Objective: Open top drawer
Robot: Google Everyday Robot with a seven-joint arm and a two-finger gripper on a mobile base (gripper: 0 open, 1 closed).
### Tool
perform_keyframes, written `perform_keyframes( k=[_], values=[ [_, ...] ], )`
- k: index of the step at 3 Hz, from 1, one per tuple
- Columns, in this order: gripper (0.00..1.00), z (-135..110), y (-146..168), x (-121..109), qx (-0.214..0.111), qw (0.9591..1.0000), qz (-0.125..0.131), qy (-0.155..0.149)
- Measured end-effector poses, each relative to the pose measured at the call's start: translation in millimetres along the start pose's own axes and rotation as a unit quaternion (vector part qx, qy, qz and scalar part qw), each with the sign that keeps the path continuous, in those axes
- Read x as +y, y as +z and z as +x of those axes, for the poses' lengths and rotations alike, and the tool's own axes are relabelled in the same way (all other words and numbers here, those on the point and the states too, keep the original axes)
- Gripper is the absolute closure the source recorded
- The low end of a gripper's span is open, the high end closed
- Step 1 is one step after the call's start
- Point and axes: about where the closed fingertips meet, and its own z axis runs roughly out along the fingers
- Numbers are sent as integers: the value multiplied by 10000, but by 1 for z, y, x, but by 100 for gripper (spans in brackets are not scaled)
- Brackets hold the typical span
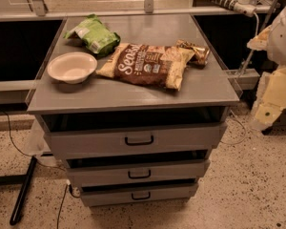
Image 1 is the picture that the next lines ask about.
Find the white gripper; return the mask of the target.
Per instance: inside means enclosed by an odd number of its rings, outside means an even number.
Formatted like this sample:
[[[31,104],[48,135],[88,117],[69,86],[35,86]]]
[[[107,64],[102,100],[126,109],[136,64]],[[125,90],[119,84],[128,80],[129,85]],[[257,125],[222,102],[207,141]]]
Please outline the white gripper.
[[[273,126],[286,110],[286,66],[278,66],[259,79],[250,126],[264,131]]]

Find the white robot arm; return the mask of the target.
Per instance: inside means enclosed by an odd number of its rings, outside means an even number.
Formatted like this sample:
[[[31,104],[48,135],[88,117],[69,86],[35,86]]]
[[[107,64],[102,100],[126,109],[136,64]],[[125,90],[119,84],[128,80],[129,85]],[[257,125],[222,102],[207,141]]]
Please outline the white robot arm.
[[[247,47],[266,51],[268,59],[277,63],[277,69],[268,74],[268,81],[260,80],[258,84],[251,126],[264,131],[286,110],[286,6],[270,26],[247,43]]]

